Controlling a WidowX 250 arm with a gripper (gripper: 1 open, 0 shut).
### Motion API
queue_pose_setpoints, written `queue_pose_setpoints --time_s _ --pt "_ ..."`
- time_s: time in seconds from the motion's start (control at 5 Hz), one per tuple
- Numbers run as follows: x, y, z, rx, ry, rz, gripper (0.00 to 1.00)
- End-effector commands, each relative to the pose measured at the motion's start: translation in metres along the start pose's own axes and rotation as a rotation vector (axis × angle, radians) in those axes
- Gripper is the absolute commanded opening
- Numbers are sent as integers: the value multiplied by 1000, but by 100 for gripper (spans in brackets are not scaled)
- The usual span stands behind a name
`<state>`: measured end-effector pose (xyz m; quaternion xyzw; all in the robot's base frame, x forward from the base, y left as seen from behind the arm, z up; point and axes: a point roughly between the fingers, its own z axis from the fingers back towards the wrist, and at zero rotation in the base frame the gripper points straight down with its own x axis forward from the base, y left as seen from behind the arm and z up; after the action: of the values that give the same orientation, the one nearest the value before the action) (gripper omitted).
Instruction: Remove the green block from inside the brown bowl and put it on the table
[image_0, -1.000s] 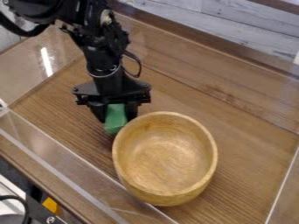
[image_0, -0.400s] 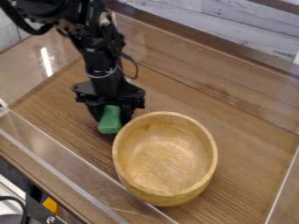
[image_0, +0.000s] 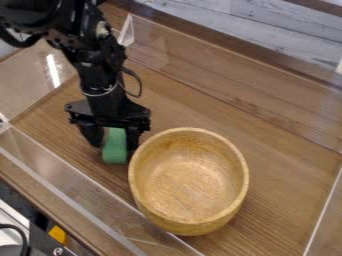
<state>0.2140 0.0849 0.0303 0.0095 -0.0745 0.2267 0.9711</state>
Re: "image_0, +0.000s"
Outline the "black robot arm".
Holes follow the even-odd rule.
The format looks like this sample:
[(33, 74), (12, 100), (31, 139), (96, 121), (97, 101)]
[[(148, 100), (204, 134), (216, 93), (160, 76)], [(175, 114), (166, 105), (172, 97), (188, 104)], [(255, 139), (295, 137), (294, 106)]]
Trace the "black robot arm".
[(107, 162), (123, 162), (150, 130), (148, 108), (132, 101), (124, 77), (125, 47), (112, 34), (96, 0), (0, 0), (0, 40), (28, 48), (45, 40), (73, 66), (83, 100), (64, 110), (88, 143)]

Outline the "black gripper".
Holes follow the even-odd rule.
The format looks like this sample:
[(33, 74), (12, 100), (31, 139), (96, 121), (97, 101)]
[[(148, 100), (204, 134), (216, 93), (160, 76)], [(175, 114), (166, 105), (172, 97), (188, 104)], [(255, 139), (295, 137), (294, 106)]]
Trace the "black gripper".
[(83, 94), (81, 100), (64, 105), (69, 122), (96, 148), (103, 145), (104, 128), (127, 129), (127, 151), (132, 155), (139, 147), (140, 132), (150, 130), (150, 109), (135, 103), (121, 88), (84, 90)]

